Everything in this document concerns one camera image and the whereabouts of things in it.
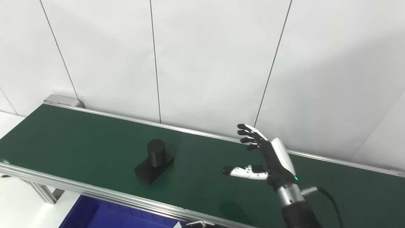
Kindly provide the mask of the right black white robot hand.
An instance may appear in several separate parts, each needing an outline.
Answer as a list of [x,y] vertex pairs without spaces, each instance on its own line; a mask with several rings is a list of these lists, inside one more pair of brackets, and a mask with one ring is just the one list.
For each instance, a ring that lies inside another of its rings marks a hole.
[[250,180],[266,181],[274,190],[288,184],[296,184],[297,178],[291,159],[279,138],[268,140],[256,128],[240,123],[237,134],[243,136],[240,142],[246,149],[259,149],[264,157],[265,165],[224,166],[222,174]]

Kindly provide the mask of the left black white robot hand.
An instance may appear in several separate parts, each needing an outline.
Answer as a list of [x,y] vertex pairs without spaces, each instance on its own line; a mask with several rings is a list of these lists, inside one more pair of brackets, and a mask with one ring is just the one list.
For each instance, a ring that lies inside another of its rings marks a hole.
[[218,228],[218,226],[211,222],[199,220],[184,225],[182,225],[180,222],[177,222],[173,228]]

